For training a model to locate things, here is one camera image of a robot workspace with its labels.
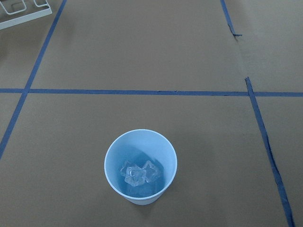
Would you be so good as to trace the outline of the light blue plastic cup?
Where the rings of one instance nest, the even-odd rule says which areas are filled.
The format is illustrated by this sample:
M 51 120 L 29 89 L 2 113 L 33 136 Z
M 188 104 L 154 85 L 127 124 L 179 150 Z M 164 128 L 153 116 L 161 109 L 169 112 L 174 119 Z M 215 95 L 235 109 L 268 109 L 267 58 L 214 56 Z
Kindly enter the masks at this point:
M 153 183 L 132 187 L 120 175 L 120 167 L 130 161 L 142 167 L 150 160 L 162 172 L 162 177 Z M 171 142 L 160 133 L 148 129 L 128 131 L 117 137 L 109 146 L 104 173 L 115 192 L 136 205 L 155 202 L 171 185 L 178 167 L 178 159 Z

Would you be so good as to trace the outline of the clear ice cubes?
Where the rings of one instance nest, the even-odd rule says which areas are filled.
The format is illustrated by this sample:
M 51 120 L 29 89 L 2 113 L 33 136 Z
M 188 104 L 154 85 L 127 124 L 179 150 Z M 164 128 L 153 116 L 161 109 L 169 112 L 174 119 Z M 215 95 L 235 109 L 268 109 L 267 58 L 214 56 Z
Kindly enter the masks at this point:
M 124 177 L 124 181 L 132 187 L 153 183 L 162 177 L 160 168 L 150 160 L 146 161 L 142 167 L 130 161 L 125 161 L 119 172 Z

